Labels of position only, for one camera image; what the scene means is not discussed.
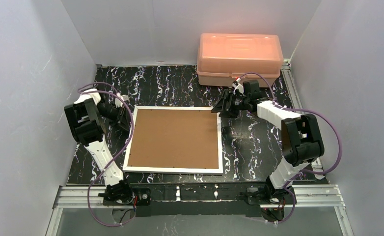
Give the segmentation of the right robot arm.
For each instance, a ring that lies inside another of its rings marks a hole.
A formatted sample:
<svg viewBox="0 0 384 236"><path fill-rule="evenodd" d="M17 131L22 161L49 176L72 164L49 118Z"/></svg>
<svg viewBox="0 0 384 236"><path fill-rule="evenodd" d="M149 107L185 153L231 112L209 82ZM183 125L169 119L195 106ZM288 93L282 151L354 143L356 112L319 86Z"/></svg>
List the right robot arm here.
<svg viewBox="0 0 384 236"><path fill-rule="evenodd" d="M254 113L281 131L282 159L266 180L267 190L288 189L294 177L325 152L316 117L280 108L262 94L257 80L235 79L211 110L221 118L237 118L240 111Z"/></svg>

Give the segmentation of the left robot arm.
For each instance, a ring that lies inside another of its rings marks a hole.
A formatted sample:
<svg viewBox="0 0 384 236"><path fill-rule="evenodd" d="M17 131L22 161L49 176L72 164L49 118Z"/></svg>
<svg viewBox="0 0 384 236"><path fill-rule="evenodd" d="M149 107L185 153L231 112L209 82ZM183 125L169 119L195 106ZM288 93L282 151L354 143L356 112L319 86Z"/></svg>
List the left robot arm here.
<svg viewBox="0 0 384 236"><path fill-rule="evenodd" d="M124 174L113 161L102 118L130 131L132 113L125 104L126 96L117 93L113 104L106 102L103 96L104 93L96 88L87 89L74 103L66 105L64 112L74 140L89 151L103 173L105 186L116 189L125 183Z"/></svg>

